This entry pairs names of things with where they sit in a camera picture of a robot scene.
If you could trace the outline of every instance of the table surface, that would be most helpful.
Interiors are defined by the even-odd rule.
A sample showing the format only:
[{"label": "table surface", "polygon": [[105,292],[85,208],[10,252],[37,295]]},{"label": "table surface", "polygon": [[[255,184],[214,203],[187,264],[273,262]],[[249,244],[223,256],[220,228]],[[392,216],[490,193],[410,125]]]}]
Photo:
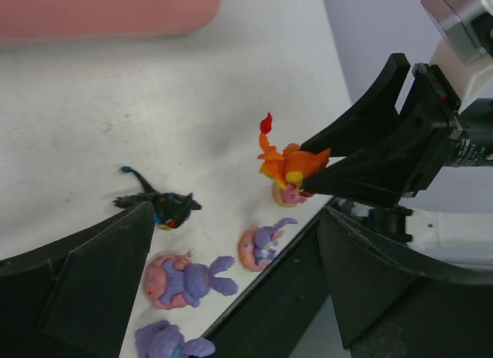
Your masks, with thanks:
[{"label": "table surface", "polygon": [[[322,0],[223,0],[182,38],[1,48],[0,259],[118,212],[112,199],[139,190],[122,165],[203,205],[179,229],[156,230],[149,259],[194,248],[210,264],[235,256],[251,226],[295,217],[282,249],[327,197],[273,202],[258,173],[260,120],[273,114],[270,141],[282,149],[349,106]],[[224,276],[241,293],[258,275],[236,263]],[[168,319],[197,337],[234,300],[211,292],[199,308],[165,311],[139,291],[121,357],[136,356],[133,334],[147,323]]]}]

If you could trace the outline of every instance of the purple bunny figure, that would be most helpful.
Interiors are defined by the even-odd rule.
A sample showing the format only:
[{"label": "purple bunny figure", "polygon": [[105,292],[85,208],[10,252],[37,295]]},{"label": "purple bunny figure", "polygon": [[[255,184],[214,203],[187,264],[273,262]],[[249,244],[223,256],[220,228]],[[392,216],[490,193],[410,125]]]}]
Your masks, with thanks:
[{"label": "purple bunny figure", "polygon": [[275,246],[278,245],[277,239],[283,235],[281,230],[285,225],[298,224],[294,218],[282,218],[274,226],[260,227],[253,236],[253,257],[258,266],[264,266],[273,261],[276,256]]},{"label": "purple bunny figure", "polygon": [[153,323],[136,331],[139,358],[187,358],[210,356],[216,347],[202,337],[187,341],[179,327],[168,321]]},{"label": "purple bunny figure", "polygon": [[225,296],[234,295],[238,292],[238,285],[232,279],[216,277],[217,273],[227,271],[233,264],[232,256],[220,256],[209,268],[203,264],[190,263],[180,271],[175,268],[172,259],[167,260],[163,264],[167,275],[166,291],[159,300],[169,305],[176,294],[182,293],[185,301],[195,308],[210,289]]}]

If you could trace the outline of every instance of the black dragon figure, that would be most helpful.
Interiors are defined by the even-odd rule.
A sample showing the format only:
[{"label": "black dragon figure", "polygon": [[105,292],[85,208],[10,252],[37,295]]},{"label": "black dragon figure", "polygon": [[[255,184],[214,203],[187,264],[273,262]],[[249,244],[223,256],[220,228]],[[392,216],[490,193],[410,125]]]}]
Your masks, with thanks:
[{"label": "black dragon figure", "polygon": [[154,222],[160,229],[170,231],[180,227],[193,210],[201,210],[202,206],[193,200],[193,194],[187,196],[174,192],[161,193],[156,191],[143,176],[129,166],[120,169],[124,173],[133,173],[142,185],[143,191],[136,195],[119,196],[113,203],[127,209],[139,202],[151,202],[154,205]]}]

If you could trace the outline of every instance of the orange dragon figure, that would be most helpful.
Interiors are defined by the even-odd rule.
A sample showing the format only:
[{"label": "orange dragon figure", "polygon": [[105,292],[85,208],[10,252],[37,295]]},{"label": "orange dragon figure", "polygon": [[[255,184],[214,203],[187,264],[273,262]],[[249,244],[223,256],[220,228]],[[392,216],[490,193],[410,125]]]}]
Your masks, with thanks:
[{"label": "orange dragon figure", "polygon": [[330,149],[318,154],[300,151],[300,146],[289,144],[280,154],[276,146],[269,143],[267,134],[272,129],[272,116],[270,113],[260,123],[260,148],[263,154],[257,158],[264,162],[260,167],[260,173],[272,179],[281,189],[286,189],[288,184],[301,187],[303,180],[313,175],[316,171],[325,168],[329,162]]}]

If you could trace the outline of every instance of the toy figure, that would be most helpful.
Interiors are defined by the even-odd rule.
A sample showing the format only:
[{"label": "toy figure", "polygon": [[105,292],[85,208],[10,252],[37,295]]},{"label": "toy figure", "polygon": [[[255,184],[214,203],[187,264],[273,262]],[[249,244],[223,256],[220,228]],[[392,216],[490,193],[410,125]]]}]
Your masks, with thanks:
[{"label": "toy figure", "polygon": [[151,202],[154,205],[154,222],[160,229],[170,231],[180,227],[190,216],[193,210],[200,210],[202,206],[193,200],[193,194],[187,196],[174,192],[161,193],[156,191],[140,173],[128,166],[121,171],[133,173],[139,180],[144,192],[131,196],[119,196],[113,203],[122,209],[127,209],[138,202]]},{"label": "toy figure", "polygon": [[274,260],[277,240],[284,234],[288,224],[298,224],[294,218],[282,218],[274,226],[263,226],[246,231],[238,245],[240,262],[250,271],[260,272]]},{"label": "toy figure", "polygon": [[149,265],[146,293],[154,306],[175,309],[191,305],[195,308],[211,289],[225,296],[238,292],[238,285],[232,279],[216,277],[234,264],[232,256],[220,256],[207,267],[191,263],[192,254],[189,251],[184,256],[160,256]]},{"label": "toy figure", "polygon": [[274,198],[279,196],[291,196],[290,193],[283,193],[281,190],[298,191],[298,200],[288,200],[285,202],[280,199],[281,203],[287,206],[296,205],[298,202],[303,202],[301,197],[308,197],[309,194],[300,191],[303,180],[310,177],[315,172],[324,169],[329,162],[330,149],[326,149],[318,154],[304,152],[300,150],[300,145],[291,143],[280,154],[276,146],[269,143],[267,135],[272,129],[272,115],[267,114],[267,117],[260,123],[259,144],[263,153],[257,158],[263,159],[260,173],[272,179],[278,189],[274,189]]},{"label": "toy figure", "polygon": [[163,320],[136,331],[139,358],[187,358],[210,356],[216,351],[212,342],[202,337],[185,342],[179,327]]},{"label": "toy figure", "polygon": [[306,202],[307,199],[314,194],[301,191],[290,183],[286,185],[286,189],[281,189],[275,182],[273,182],[272,195],[278,205],[291,207],[296,204]]}]

